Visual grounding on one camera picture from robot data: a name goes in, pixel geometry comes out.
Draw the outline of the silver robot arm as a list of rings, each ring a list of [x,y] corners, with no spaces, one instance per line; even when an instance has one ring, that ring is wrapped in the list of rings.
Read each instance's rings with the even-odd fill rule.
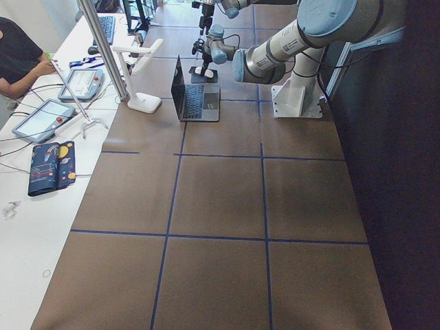
[[[236,81],[270,85],[284,76],[286,61],[308,48],[361,43],[402,30],[406,8],[406,1],[300,1],[296,18],[261,45],[226,45],[222,26],[212,25],[201,50],[216,64],[232,61]]]
[[[212,18],[215,13],[215,6],[219,5],[222,12],[229,18],[233,19],[239,15],[239,12],[253,4],[267,4],[267,5],[286,5],[297,4],[298,1],[251,1],[251,0],[222,0],[222,1],[192,1],[193,8],[201,8],[201,17],[199,20],[199,27],[201,33],[205,31],[208,33],[212,26]]]

